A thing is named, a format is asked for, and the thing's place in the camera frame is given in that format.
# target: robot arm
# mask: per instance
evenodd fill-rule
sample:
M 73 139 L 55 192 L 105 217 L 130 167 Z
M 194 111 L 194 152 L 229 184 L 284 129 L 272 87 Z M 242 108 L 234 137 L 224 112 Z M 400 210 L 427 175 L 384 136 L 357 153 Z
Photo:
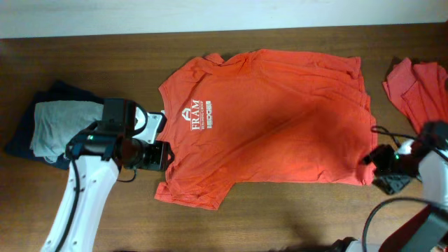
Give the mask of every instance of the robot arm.
M 91 251 L 106 199 L 121 167 L 164 171 L 173 161 L 169 144 L 156 141 L 166 118 L 124 99 L 106 99 L 100 121 L 66 147 L 69 179 L 41 251 Z

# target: wooden tabletop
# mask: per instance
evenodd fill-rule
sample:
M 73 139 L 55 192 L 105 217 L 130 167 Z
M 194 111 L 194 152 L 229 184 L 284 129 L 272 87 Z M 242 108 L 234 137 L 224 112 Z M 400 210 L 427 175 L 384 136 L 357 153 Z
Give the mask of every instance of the wooden tabletop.
M 413 133 L 382 88 L 394 57 L 438 61 L 448 67 L 443 24 L 324 27 L 180 34 L 28 38 L 0 41 L 0 145 L 14 133 L 37 90 L 55 79 L 100 97 L 133 99 L 149 111 L 163 109 L 158 86 L 196 56 L 229 58 L 261 48 L 362 57 L 367 92 L 377 122 Z M 379 137 L 380 143 L 390 143 Z M 67 171 L 0 154 L 0 247 L 37 251 L 64 194 Z M 120 175 L 132 176 L 129 171 Z M 108 196 L 95 251 L 267 251 L 290 245 L 331 244 L 361 237 L 372 208 L 388 199 L 371 186 L 240 183 L 217 211 L 153 199 L 164 174 L 141 171 L 117 183 Z M 414 181 L 400 195 L 421 196 Z M 382 242 L 421 206 L 397 203 L 372 222 L 368 240 Z

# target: gray fabric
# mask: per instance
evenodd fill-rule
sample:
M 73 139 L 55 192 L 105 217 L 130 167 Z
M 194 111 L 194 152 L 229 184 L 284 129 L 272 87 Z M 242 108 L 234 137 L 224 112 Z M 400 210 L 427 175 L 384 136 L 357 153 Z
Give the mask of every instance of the gray fabric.
M 90 123 L 101 120 L 103 105 L 91 101 L 48 101 L 36 104 L 30 148 L 36 157 L 52 163 L 65 146 Z

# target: dark blue cloth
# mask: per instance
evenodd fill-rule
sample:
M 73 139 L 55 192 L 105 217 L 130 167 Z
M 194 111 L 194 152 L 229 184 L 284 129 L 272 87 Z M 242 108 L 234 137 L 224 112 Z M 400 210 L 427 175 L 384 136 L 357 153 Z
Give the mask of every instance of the dark blue cloth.
M 35 157 L 33 150 L 29 149 L 34 134 L 34 108 L 39 102 L 53 101 L 87 101 L 103 104 L 104 100 L 93 93 L 67 85 L 63 81 L 57 80 L 47 92 L 37 92 L 33 101 L 28 106 L 24 115 L 20 119 L 13 138 L 5 146 L 5 152 L 19 158 L 44 162 L 60 169 L 68 169 L 69 161 L 60 155 L 56 162 L 48 163 L 43 157 Z

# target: red fabric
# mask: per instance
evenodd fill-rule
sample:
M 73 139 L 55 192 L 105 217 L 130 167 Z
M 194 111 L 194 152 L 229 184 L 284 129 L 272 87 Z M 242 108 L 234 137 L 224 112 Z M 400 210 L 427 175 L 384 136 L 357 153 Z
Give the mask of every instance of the red fabric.
M 155 198 L 216 210 L 237 182 L 371 184 L 377 145 L 358 57 L 197 57 L 160 87 L 175 161 Z
M 428 121 L 448 122 L 446 79 L 447 72 L 437 63 L 412 66 L 406 58 L 394 66 L 383 86 L 393 105 L 410 119 L 419 133 Z

